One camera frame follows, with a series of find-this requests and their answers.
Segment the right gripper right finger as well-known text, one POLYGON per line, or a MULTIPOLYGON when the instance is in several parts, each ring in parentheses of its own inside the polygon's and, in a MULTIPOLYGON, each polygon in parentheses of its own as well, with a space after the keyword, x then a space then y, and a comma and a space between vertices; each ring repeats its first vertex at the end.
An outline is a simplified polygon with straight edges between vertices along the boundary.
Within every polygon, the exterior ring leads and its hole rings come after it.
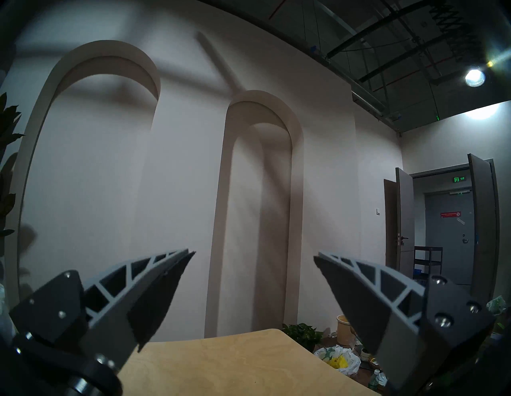
POLYGON ((314 263, 393 393, 454 393, 475 367, 495 320, 459 285, 431 275, 422 286, 391 267, 322 252, 314 263))

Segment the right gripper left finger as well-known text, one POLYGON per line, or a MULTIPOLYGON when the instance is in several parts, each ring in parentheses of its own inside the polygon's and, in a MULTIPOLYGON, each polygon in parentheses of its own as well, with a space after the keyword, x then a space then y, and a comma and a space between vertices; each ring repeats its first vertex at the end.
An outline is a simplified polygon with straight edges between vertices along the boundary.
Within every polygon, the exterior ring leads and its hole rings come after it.
POLYGON ((66 270, 9 312, 19 333, 74 355, 103 356, 121 369, 150 341, 168 313, 194 251, 125 261, 82 283, 66 270))

